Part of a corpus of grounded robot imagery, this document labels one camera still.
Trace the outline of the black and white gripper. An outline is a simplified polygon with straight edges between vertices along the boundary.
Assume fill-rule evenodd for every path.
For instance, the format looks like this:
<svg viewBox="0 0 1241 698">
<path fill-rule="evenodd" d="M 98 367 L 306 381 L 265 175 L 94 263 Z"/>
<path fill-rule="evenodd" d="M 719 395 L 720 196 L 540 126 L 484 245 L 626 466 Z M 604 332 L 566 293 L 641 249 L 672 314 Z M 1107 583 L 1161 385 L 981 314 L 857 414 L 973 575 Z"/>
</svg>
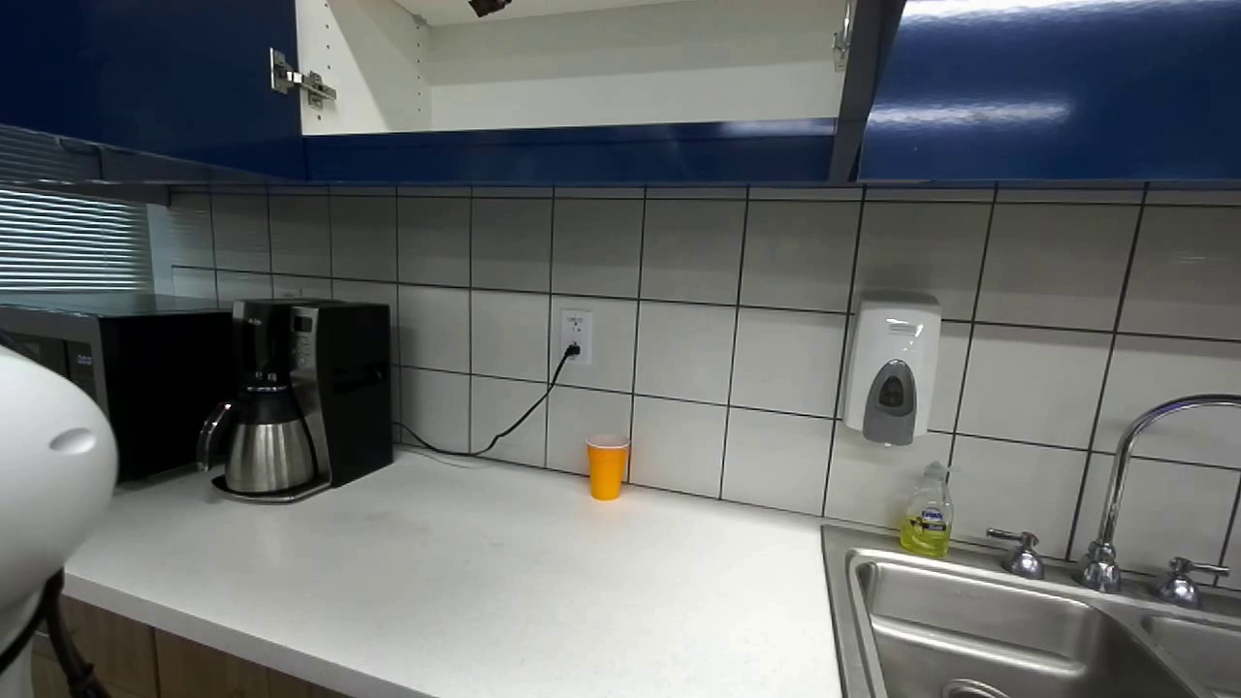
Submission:
<svg viewBox="0 0 1241 698">
<path fill-rule="evenodd" d="M 474 15 L 504 10 L 512 0 L 471 0 Z"/>
</svg>

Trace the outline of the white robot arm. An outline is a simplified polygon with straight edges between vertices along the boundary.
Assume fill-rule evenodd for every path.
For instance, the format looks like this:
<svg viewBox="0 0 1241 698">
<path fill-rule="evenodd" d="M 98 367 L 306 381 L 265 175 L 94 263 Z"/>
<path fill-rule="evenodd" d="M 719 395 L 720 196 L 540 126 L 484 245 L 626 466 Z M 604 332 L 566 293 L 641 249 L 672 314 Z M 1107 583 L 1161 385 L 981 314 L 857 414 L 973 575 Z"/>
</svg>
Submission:
<svg viewBox="0 0 1241 698">
<path fill-rule="evenodd" d="M 268 87 L 294 0 L 0 0 L 0 175 L 21 191 L 467 187 L 476 134 L 306 134 Z M 114 500 L 103 411 L 0 355 L 3 698 L 31 698 L 31 634 Z"/>
</svg>

